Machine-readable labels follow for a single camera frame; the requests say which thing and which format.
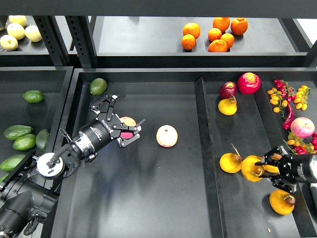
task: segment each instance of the storage compartment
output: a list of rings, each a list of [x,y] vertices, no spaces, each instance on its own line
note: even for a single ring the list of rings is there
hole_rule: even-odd
[[[313,236],[316,209],[310,194],[306,203],[299,199],[293,215],[281,216],[268,201],[276,189],[270,181],[249,182],[241,172],[228,174],[219,166],[224,153],[234,152],[231,143],[243,158],[263,156],[275,142],[284,143],[282,131],[268,133],[282,123],[279,115],[272,115],[266,94],[276,78],[292,83],[299,76],[305,79],[297,83],[312,88],[310,106],[305,112],[296,111],[296,116],[307,115],[317,124],[312,106],[317,71],[297,70],[75,70],[60,125],[70,134],[76,136],[96,117],[89,108],[99,97],[90,94],[89,86],[97,77],[108,82],[106,93],[126,95],[114,106],[119,117],[147,121],[138,140],[124,148],[111,142],[92,163],[63,182],[52,237]],[[248,71],[258,74],[263,86],[254,95],[238,93],[237,113],[222,115],[217,109],[220,86],[236,82]],[[273,124],[264,115],[273,118]],[[164,124],[178,132],[171,148],[156,141],[157,129]],[[303,197],[302,190],[297,196]]]

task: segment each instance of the green apple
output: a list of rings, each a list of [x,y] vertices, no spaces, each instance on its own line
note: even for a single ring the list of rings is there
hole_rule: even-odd
[[[23,37],[25,37],[25,30],[23,26],[18,23],[9,24],[6,28],[6,31],[10,36],[13,36],[17,40],[21,40]]]
[[[25,16],[21,16],[21,15],[11,15],[9,16],[9,21],[11,23],[18,23],[20,24],[22,27],[26,26],[26,17]]]
[[[14,51],[18,48],[18,41],[16,38],[10,35],[4,35],[0,38],[1,46],[7,51]]]
[[[32,42],[39,42],[42,39],[39,28],[34,25],[25,28],[25,36]]]

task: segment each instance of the cherry tomato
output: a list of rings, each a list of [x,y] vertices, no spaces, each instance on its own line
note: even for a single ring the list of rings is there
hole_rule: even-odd
[[[317,145],[317,138],[316,137],[312,138],[311,144],[313,144],[313,146]]]
[[[291,139],[287,142],[288,145],[294,145],[295,144],[295,140]]]
[[[300,150],[298,150],[297,153],[300,154],[300,155],[304,155],[304,154],[307,154],[307,151],[304,150],[304,149],[300,149]]]
[[[277,83],[281,83],[281,80],[276,79],[276,80],[274,80],[274,81],[273,81],[273,83],[275,83],[275,84],[277,84]]]

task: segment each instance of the black metal bracket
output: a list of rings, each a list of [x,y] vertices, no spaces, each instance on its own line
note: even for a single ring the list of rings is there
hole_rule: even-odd
[[[90,22],[87,16],[65,16],[83,68],[98,68],[99,62]]]
[[[70,66],[64,40],[54,16],[33,16],[54,66]]]

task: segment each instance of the yellow cherry tomato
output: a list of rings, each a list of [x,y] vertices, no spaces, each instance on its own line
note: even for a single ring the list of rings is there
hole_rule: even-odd
[[[277,105],[277,104],[278,104],[278,101],[277,101],[277,100],[274,100],[274,99],[270,99],[270,103],[272,103],[273,105]]]
[[[294,103],[299,103],[301,101],[300,98],[295,98]]]
[[[296,105],[296,109],[300,109],[300,108],[302,108],[302,106],[303,106],[303,104],[299,103]]]
[[[288,145],[294,145],[295,144],[295,140],[291,139],[287,142]]]
[[[281,109],[280,109],[279,107],[273,108],[273,112],[275,112],[275,113],[279,113],[280,110],[281,110]]]
[[[287,104],[288,104],[288,102],[287,102],[286,100],[284,100],[284,101],[282,102],[282,106],[283,106],[283,107],[286,107]]]
[[[302,111],[305,111],[306,109],[307,109],[307,107],[308,107],[308,105],[306,104],[306,103],[304,103],[303,105],[302,105]]]

